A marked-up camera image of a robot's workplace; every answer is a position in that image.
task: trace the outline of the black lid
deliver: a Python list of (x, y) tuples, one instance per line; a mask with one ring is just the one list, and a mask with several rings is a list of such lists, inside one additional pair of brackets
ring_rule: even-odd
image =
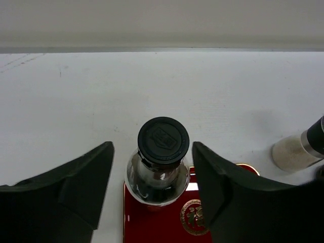
[(156, 117), (145, 123), (138, 134), (138, 150), (154, 166), (178, 166), (189, 148), (184, 126), (169, 117)]
[(324, 154), (324, 116), (307, 130), (307, 140), (315, 151)]

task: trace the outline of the red tray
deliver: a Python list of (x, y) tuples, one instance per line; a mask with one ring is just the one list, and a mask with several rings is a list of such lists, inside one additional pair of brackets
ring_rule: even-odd
[(124, 243), (211, 243), (204, 226), (194, 167), (186, 191), (163, 208), (141, 204), (124, 184)]

